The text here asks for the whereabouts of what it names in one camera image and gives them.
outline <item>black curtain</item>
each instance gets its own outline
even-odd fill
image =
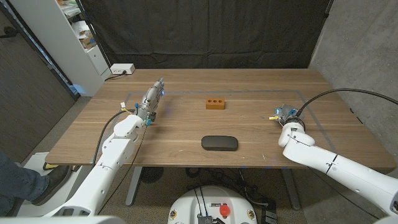
[[[83,0],[112,63],[307,68],[328,0]]]

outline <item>black case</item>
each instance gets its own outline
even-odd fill
[[[238,140],[232,136],[205,136],[201,139],[201,146],[209,151],[236,151]]]

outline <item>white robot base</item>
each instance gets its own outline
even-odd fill
[[[190,190],[177,199],[170,209],[167,223],[255,224],[257,219],[251,204],[240,194],[226,187],[211,185]]]

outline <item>power strip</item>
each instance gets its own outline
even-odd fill
[[[135,69],[133,63],[114,63],[111,67],[111,72],[113,75],[122,74],[123,71],[126,71],[126,74],[132,74]]]

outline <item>red button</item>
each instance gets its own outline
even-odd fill
[[[227,215],[229,215],[230,212],[231,212],[231,211],[229,210],[228,205],[222,205],[222,206],[220,207],[220,214],[221,214],[222,216],[227,216]]]

